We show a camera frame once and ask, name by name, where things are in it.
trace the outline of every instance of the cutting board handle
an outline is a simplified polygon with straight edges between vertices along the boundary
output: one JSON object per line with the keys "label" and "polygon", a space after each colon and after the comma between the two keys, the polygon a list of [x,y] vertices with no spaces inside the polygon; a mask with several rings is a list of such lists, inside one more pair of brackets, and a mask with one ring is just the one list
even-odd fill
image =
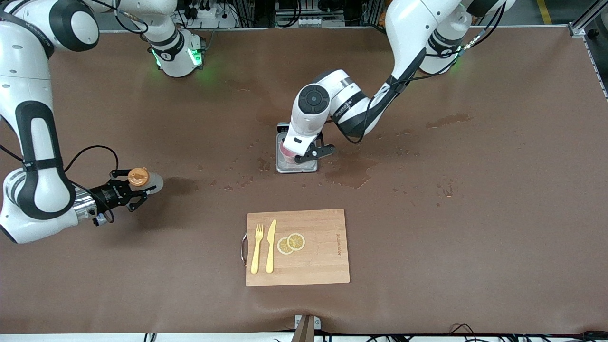
{"label": "cutting board handle", "polygon": [[241,240],[241,260],[243,261],[243,266],[247,267],[247,255],[249,254],[249,246],[247,245],[247,232],[243,236]]}

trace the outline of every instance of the wooden knife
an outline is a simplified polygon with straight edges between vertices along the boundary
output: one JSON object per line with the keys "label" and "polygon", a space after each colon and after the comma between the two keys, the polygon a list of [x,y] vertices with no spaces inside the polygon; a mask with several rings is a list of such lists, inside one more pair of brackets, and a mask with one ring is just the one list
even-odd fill
{"label": "wooden knife", "polygon": [[274,230],[277,227],[277,221],[273,220],[270,224],[270,229],[268,229],[268,235],[266,238],[268,239],[268,258],[266,259],[266,273],[272,273],[274,271]]}

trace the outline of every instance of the orange bottle cap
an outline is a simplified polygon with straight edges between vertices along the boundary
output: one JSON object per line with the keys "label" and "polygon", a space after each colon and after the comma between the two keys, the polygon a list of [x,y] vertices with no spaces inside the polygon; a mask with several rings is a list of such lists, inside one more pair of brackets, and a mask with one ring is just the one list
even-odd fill
{"label": "orange bottle cap", "polygon": [[150,180],[150,174],[145,167],[136,167],[129,171],[129,183],[134,186],[144,186]]}

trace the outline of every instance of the pink liquid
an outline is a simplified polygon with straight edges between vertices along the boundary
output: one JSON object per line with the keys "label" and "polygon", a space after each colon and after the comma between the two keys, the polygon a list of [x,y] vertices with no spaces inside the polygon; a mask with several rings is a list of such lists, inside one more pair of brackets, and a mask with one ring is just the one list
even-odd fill
{"label": "pink liquid", "polygon": [[281,154],[285,158],[286,162],[295,163],[294,158],[295,158],[296,154],[294,152],[288,150],[287,148],[284,148],[282,141],[281,141],[281,145],[279,145],[279,150],[281,151]]}

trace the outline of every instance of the brown tablecloth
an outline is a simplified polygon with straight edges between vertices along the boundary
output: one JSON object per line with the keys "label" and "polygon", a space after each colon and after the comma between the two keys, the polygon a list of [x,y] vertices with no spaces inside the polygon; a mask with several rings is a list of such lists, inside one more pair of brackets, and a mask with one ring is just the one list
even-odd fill
{"label": "brown tablecloth", "polygon": [[[338,152],[306,175],[274,173],[276,123],[327,69],[373,94],[393,67],[385,36],[221,32],[183,79],[145,49],[114,34],[53,56],[55,118],[64,160],[105,144],[165,189],[113,225],[0,239],[0,332],[251,332],[301,313],[341,333],[608,330],[608,104],[566,28],[496,30],[361,145],[328,126]],[[111,167],[91,151],[68,175],[92,187]],[[346,210],[349,284],[245,287],[248,212],[326,208]]]}

